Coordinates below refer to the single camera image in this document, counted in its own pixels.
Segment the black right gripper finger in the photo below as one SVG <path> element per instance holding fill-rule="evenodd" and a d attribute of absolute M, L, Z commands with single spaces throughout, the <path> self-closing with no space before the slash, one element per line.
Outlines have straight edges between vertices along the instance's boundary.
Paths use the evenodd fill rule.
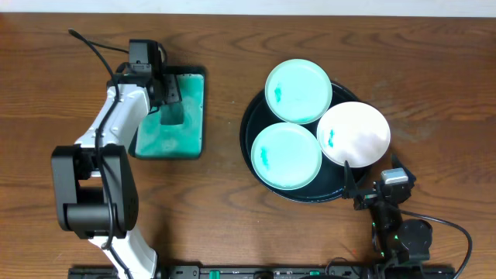
<path fill-rule="evenodd" d="M 415 182 L 415 175 L 398 159 L 394 153 L 391 155 L 391 166 L 393 168 L 402 168 L 408 176 L 408 181 Z"/>
<path fill-rule="evenodd" d="M 358 188 L 354 180 L 353 172 L 351 170 L 348 161 L 346 160 L 344 166 L 344 186 L 343 186 L 342 198 L 344 199 L 355 198 L 357 196 L 357 191 Z"/>

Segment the green scrubbing sponge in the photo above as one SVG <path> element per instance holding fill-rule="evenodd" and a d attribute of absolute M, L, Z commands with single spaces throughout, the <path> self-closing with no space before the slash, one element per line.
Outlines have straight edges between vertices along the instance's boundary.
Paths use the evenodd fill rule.
<path fill-rule="evenodd" d="M 160 124 L 176 126 L 184 123 L 184 107 L 181 102 L 170 103 L 160 107 Z"/>

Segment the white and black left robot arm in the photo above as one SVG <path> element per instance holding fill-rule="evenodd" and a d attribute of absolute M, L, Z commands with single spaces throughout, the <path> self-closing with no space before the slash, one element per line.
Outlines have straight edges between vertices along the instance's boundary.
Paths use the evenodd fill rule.
<path fill-rule="evenodd" d="M 59 226 L 98 246 L 119 278 L 161 275 L 157 252 L 136 226 L 139 198 L 128 152 L 146 117 L 180 101 L 175 68 L 125 63 L 108 82 L 105 104 L 84 135 L 52 152 Z"/>

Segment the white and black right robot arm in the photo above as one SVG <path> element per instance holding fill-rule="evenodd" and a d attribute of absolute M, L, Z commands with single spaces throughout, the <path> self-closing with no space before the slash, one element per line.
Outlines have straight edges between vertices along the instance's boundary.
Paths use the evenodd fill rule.
<path fill-rule="evenodd" d="M 395 155 L 391 165 L 372 188 L 360 189 L 345 163 L 343 198 L 352 198 L 357 211 L 370 211 L 374 248 L 384 254 L 381 262 L 361 269 L 361 278 L 420 278 L 422 262 L 430 258 L 431 225 L 421 219 L 404 220 L 399 208 L 411 197 L 416 176 Z"/>

